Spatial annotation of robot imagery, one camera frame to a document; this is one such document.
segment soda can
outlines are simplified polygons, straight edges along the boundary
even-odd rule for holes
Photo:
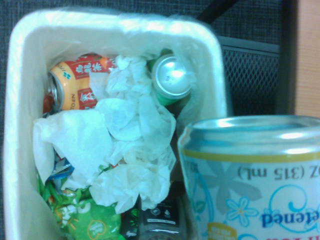
[[[110,73],[115,60],[98,54],[86,54],[75,61],[64,61],[49,72],[49,90],[58,110],[94,108],[97,99],[90,88],[89,73]]]
[[[160,57],[152,66],[151,74],[156,96],[163,106],[183,99],[191,91],[185,67],[173,54]]]
[[[308,116],[189,124],[178,149],[198,239],[318,238],[319,143],[320,119]]]

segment wooden surface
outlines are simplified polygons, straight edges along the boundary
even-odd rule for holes
[[[320,118],[319,0],[298,0],[294,113]]]

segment flower pattern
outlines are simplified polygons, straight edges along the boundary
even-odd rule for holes
[[[223,165],[219,161],[208,161],[208,166],[211,168],[214,174],[203,175],[207,187],[213,189],[218,187],[216,208],[221,214],[226,214],[230,208],[227,206],[227,200],[231,198],[230,191],[232,190],[241,197],[248,197],[251,201],[255,201],[262,198],[260,190],[248,183],[237,181],[238,169],[240,167],[248,168],[251,164],[243,164],[233,162],[225,171]]]
[[[239,219],[243,227],[248,227],[250,225],[249,217],[256,217],[259,214],[256,209],[248,208],[249,202],[247,197],[240,198],[239,203],[228,199],[226,204],[231,208],[231,211],[226,214],[226,219],[229,221]]]

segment trash can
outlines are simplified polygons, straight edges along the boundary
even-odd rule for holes
[[[9,44],[3,151],[6,239],[58,240],[60,229],[37,192],[33,121],[42,117],[48,71],[86,53],[155,57],[169,48],[188,62],[197,79],[193,105],[180,126],[227,116],[222,52],[205,26],[183,18],[41,10],[15,26]]]

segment white tissue paper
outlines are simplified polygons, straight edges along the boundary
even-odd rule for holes
[[[110,74],[90,73],[94,109],[62,111],[34,122],[35,164],[43,182],[54,167],[54,147],[74,167],[62,189],[89,188],[97,204],[116,213],[154,208],[170,188],[176,157],[173,115],[157,100],[141,57],[116,58]],[[101,166],[117,166],[101,172]]]

